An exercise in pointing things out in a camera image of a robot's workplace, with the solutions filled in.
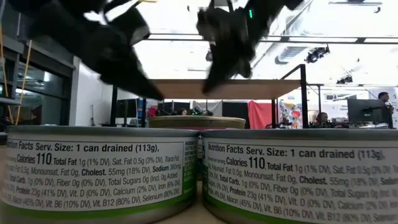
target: window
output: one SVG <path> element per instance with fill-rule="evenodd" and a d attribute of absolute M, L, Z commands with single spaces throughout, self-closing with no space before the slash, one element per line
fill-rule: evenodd
<path fill-rule="evenodd" d="M 62 123 L 63 100 L 24 90 L 18 124 L 57 124 Z M 20 100 L 21 89 L 16 89 L 16 99 Z M 14 122 L 17 119 L 17 106 L 13 109 Z"/>
<path fill-rule="evenodd" d="M 6 1 L 6 7 L 2 18 L 3 34 L 15 39 L 17 37 L 19 13 Z"/>
<path fill-rule="evenodd" d="M 17 86 L 19 88 L 22 88 L 22 83 L 24 81 L 25 75 L 25 67 L 25 63 L 19 62 L 17 79 Z M 45 72 L 29 65 L 29 69 L 25 78 L 25 89 L 31 89 L 32 91 L 39 91 L 55 96 L 64 96 L 64 82 L 64 78 L 58 77 L 49 72 Z"/>

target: can label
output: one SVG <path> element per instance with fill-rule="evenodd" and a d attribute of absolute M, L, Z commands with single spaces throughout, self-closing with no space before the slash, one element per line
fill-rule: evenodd
<path fill-rule="evenodd" d="M 195 194 L 196 146 L 194 137 L 10 134 L 1 199 L 43 218 L 167 207 Z"/>
<path fill-rule="evenodd" d="M 204 138 L 207 203 L 267 223 L 398 223 L 398 142 Z"/>

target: ceiling lamp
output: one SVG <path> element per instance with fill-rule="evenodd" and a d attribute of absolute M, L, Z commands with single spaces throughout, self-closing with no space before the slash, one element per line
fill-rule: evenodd
<path fill-rule="evenodd" d="M 353 77 L 351 75 L 347 75 L 347 76 L 337 80 L 336 84 L 347 84 L 347 83 L 352 83 L 352 82 L 353 82 Z"/>
<path fill-rule="evenodd" d="M 315 63 L 320 58 L 323 58 L 326 54 L 329 53 L 329 45 L 327 45 L 326 47 L 315 47 L 314 49 L 308 51 L 307 58 L 304 59 L 304 61 L 307 63 Z"/>

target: cylindrical container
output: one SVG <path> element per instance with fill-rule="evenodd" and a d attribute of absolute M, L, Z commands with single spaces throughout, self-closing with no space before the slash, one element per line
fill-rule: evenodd
<path fill-rule="evenodd" d="M 179 128 L 192 130 L 244 129 L 245 119 L 213 117 L 213 116 L 158 116 L 149 121 L 151 128 Z M 202 180 L 203 175 L 203 146 L 201 137 L 198 141 L 198 180 Z"/>
<path fill-rule="evenodd" d="M 195 199 L 197 131 L 13 126 L 1 223 L 152 223 Z"/>
<path fill-rule="evenodd" d="M 398 131 L 204 131 L 205 205 L 228 223 L 398 223 Z"/>

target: white wall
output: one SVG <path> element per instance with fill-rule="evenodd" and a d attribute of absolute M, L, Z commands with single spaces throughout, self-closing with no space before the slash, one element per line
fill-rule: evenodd
<path fill-rule="evenodd" d="M 99 75 L 74 59 L 72 95 L 70 102 L 70 126 L 89 126 L 91 105 L 94 106 L 96 125 L 109 123 L 111 117 L 112 86 L 99 80 Z"/>

